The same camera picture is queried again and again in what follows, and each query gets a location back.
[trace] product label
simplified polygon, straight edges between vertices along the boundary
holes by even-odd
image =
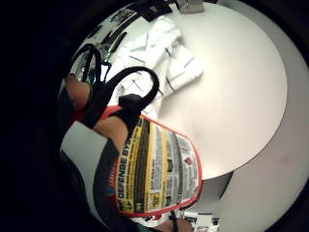
[[[199,163],[191,142],[140,117],[109,178],[121,213],[157,213],[199,193]]]

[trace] white round table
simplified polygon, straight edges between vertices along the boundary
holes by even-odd
[[[209,179],[239,168],[268,144],[286,107],[287,77],[276,47],[247,17],[214,4],[199,14],[172,8],[167,16],[204,73],[163,101],[158,121],[192,139]]]

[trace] black strap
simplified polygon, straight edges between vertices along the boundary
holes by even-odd
[[[173,232],[178,232],[177,218],[174,211],[171,211],[169,219],[173,221]]]
[[[151,91],[139,101],[134,101],[132,103],[128,103],[126,108],[131,109],[132,111],[141,111],[145,108],[150,102],[152,102],[155,98],[155,95],[158,91],[159,82],[157,76],[154,71],[146,68],[146,67],[130,67],[126,68],[120,72],[118,72],[114,77],[112,77],[104,86],[102,86],[101,91],[94,98],[93,102],[89,106],[86,111],[84,117],[81,120],[81,123],[86,125],[89,128],[93,128],[100,118],[102,112],[105,110],[108,105],[114,89],[124,78],[128,75],[138,72],[145,71],[150,74],[150,77],[153,81],[153,87]]]

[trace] black cord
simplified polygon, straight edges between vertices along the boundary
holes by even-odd
[[[100,56],[100,52],[97,50],[97,48],[91,44],[91,43],[86,43],[84,46],[82,46],[73,56],[73,58],[70,61],[70,69],[73,66],[74,62],[77,60],[77,58],[83,54],[84,52],[89,51],[89,54],[87,56],[87,60],[86,60],[86,65],[84,68],[84,73],[83,73],[83,77],[82,77],[82,81],[85,82],[87,79],[87,75],[88,75],[88,71],[90,68],[90,63],[91,60],[93,58],[93,56],[95,55],[95,60],[96,60],[96,64],[95,64],[95,70],[96,70],[96,82],[99,81],[100,79],[100,74],[101,74],[101,56]]]

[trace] dark background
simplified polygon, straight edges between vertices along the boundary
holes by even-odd
[[[4,231],[104,231],[76,204],[61,176],[56,100],[70,58],[82,40],[128,2],[11,1],[2,6]],[[308,1],[244,2],[286,31],[309,64]],[[308,192],[307,184],[291,210],[269,231],[309,231]]]

